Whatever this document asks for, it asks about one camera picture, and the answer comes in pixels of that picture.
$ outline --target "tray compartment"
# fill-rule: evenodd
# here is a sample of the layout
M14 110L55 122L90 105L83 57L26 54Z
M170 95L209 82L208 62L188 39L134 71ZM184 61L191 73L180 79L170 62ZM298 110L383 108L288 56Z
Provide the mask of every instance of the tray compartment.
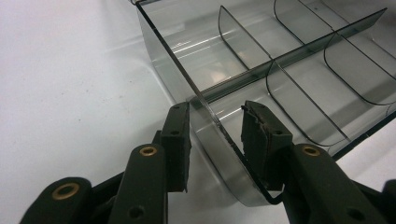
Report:
M338 50L330 51L346 41L361 53L352 40L359 40L356 34L365 33L384 11L335 29L333 21L320 14L333 12L328 7L319 13L314 11L315 1L288 5L289 1L277 0L277 6L273 1L255 0L143 0L136 4L148 54L162 81L176 102L191 102L192 129L232 193L247 206L278 198L266 191L243 155L240 105L246 100L267 105L293 132L294 143L316 142L330 154L396 110L392 86L379 96L366 91L384 82L354 88L358 77L344 77L348 75L345 68L338 67L344 61L331 56ZM303 20L315 18L315 25L303 28L316 30L293 32L298 22L293 23L296 17L288 15L290 11L304 13ZM376 58L362 55L366 62L378 65Z

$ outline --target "transparent organizer box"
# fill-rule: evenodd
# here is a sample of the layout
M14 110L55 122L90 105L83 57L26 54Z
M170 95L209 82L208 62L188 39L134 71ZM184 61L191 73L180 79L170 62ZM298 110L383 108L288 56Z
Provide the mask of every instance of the transparent organizer box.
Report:
M135 3L153 65L174 100L191 103L191 127L241 203L278 200L244 157L246 100L269 107L294 144L331 155L394 117L396 7L372 3Z

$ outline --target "curved plastic divider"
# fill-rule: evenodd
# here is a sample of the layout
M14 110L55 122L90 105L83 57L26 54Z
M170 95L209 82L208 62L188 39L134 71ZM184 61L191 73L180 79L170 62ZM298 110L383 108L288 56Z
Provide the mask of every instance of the curved plastic divider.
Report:
M275 0L276 19L306 44L332 32L332 27L299 0Z
M323 147L347 139L347 136L279 64L274 63L271 70L271 75L266 79L268 92L306 138Z
M361 99L373 105L396 102L396 79L339 34L324 50L324 61Z
M224 6L219 10L219 33L224 43L247 69L272 60L269 53Z

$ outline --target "white surface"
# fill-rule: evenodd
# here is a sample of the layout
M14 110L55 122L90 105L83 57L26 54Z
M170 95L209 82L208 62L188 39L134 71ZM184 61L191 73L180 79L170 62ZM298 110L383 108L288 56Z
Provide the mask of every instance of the white surface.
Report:
M171 104L126 0L1 1L0 223L18 223L53 181L120 173ZM351 178L375 189L396 178L394 130L340 160ZM169 223L287 223L284 214L239 203L196 144L189 193L169 195Z

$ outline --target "metal screw hole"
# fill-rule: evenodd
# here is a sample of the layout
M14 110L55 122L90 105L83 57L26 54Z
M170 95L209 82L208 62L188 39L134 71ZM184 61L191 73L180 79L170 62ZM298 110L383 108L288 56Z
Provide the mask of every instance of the metal screw hole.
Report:
M140 149L140 154L142 156L152 156L155 153L157 153L157 148L155 147L143 147L142 149Z
M75 195L79 190L79 185L76 183L67 183L59 186L52 192L52 199L64 200Z
M304 147L303 152L308 155L308 156L318 156L320 155L320 151L317 150L316 148L312 147Z

